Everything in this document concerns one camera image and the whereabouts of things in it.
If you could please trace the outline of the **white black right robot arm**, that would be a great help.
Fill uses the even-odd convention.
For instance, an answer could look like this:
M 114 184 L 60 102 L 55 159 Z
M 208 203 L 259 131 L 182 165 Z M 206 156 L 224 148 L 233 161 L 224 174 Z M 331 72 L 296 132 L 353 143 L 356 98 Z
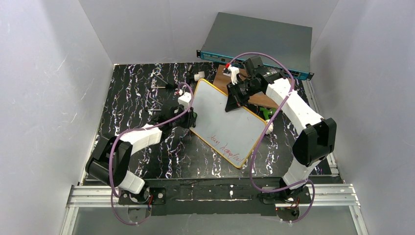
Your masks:
M 285 200 L 298 194 L 307 183 L 311 183 L 308 177 L 314 167 L 333 152 L 337 124 L 334 119 L 323 118 L 307 105 L 294 89 L 295 79 L 292 73 L 281 62 L 264 53 L 251 52 L 249 55 L 251 57 L 243 62 L 248 75 L 244 80 L 233 65 L 239 56 L 235 56 L 225 65 L 223 72 L 231 77 L 231 82 L 227 85 L 228 100 L 225 111 L 238 109 L 251 96 L 263 93 L 278 108 L 260 138 L 265 136 L 279 112 L 283 112 L 294 125 L 298 137 L 292 147 L 293 161 L 280 179 L 279 187 L 266 189 L 252 182 L 252 186 L 261 193 Z

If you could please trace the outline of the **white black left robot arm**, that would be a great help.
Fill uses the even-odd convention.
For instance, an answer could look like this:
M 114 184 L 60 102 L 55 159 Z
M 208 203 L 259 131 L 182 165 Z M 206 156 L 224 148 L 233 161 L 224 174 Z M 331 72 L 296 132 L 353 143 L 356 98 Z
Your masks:
M 117 136 L 103 135 L 90 158 L 85 171 L 99 181 L 113 185 L 132 194 L 139 195 L 148 188 L 146 181 L 128 170 L 130 158 L 140 150 L 160 143 L 165 132 L 175 127 L 189 129 L 196 126 L 197 113 L 183 105 L 164 108 L 150 118 L 142 128 L 135 128 L 115 143 Z

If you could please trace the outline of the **white pipe elbow fitting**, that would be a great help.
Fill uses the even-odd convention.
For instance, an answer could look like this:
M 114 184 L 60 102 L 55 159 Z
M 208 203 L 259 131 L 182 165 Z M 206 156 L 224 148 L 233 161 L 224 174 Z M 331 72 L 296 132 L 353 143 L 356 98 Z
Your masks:
M 272 133 L 273 132 L 273 130 L 274 130 L 274 124 L 273 124 L 273 122 L 272 121 L 270 121 L 269 119 L 267 119 L 266 120 L 266 123 L 268 124 L 270 122 L 270 124 L 269 124 L 269 126 L 268 126 L 268 128 L 267 128 L 267 130 L 266 130 L 266 132 L 265 132 L 265 134 L 266 135 L 269 135 L 270 133 Z

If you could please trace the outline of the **orange framed whiteboard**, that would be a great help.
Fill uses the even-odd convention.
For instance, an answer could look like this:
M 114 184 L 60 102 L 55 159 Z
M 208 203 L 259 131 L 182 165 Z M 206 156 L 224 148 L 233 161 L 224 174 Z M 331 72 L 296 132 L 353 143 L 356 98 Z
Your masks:
M 197 114 L 190 130 L 236 168 L 241 168 L 257 144 L 266 122 L 246 107 L 226 112 L 227 95 L 201 79 L 192 107 Z

